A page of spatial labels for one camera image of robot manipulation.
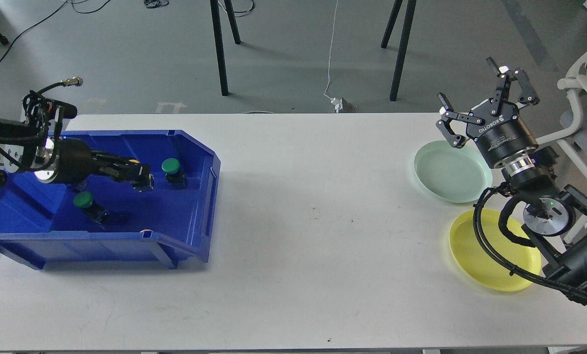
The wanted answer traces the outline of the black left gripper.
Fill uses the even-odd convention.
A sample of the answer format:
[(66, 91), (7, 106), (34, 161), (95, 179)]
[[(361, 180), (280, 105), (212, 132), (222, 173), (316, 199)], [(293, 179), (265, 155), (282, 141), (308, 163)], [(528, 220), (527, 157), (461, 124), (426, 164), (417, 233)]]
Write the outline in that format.
[(72, 191), (82, 192), (88, 186), (85, 179), (98, 175), (108, 176), (117, 183), (129, 183), (138, 192), (154, 190), (149, 164), (130, 163), (125, 157), (91, 149), (84, 141), (74, 138), (50, 138), (44, 148), (46, 157), (55, 155), (55, 159), (48, 168), (35, 171), (41, 183), (71, 184)]

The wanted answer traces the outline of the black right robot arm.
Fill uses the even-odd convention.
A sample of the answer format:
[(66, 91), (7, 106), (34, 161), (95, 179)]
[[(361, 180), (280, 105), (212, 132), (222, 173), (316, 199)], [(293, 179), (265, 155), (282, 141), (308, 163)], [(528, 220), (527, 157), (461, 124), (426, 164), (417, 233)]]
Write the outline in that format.
[[(463, 148), (471, 140), (487, 166), (502, 170), (502, 184), (485, 188), (474, 204), (476, 240), (510, 275), (587, 305), (587, 196), (572, 185), (563, 190), (555, 185), (557, 154), (551, 147), (539, 148), (520, 117), (521, 108), (539, 103), (525, 70), (499, 66), (493, 58), (487, 62), (497, 76), (493, 96), (462, 114), (439, 93), (441, 118), (436, 124), (451, 147)], [(543, 275), (513, 264), (488, 241), (481, 215), (495, 194), (508, 199), (498, 230), (512, 243), (538, 249), (547, 260)]]

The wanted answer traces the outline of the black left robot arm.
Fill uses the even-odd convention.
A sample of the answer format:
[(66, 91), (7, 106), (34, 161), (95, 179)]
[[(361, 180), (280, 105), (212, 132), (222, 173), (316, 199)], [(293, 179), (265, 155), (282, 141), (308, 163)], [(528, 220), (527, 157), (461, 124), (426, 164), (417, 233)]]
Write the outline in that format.
[(80, 87), (83, 79), (63, 79), (23, 98), (21, 121), (0, 118), (0, 189), (9, 174), (31, 172), (45, 184), (80, 186), (91, 176), (130, 183), (136, 191), (151, 191), (154, 177), (150, 165), (90, 148), (84, 141), (62, 135), (65, 119), (75, 118), (77, 108), (47, 98), (48, 90)]

